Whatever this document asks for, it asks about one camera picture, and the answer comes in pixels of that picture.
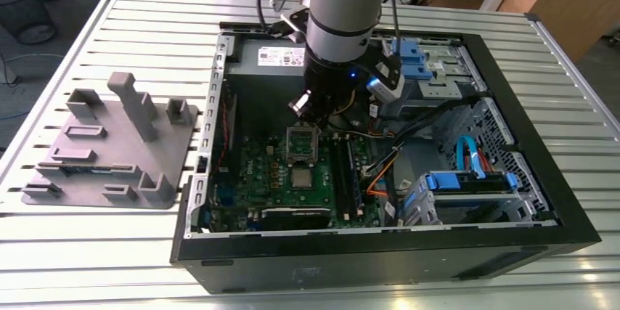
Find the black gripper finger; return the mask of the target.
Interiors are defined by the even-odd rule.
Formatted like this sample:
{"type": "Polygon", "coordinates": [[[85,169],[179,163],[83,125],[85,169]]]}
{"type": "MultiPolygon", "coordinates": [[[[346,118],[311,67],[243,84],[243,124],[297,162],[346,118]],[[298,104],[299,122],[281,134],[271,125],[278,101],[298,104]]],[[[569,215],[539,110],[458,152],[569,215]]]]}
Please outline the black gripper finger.
{"type": "Polygon", "coordinates": [[[325,129],[329,125],[329,120],[334,112],[338,110],[333,101],[321,101],[314,106],[315,125],[319,129],[325,129]]]}
{"type": "Polygon", "coordinates": [[[318,122],[314,109],[314,94],[311,90],[306,90],[301,97],[290,102],[289,106],[299,120],[309,123],[318,122]]]}

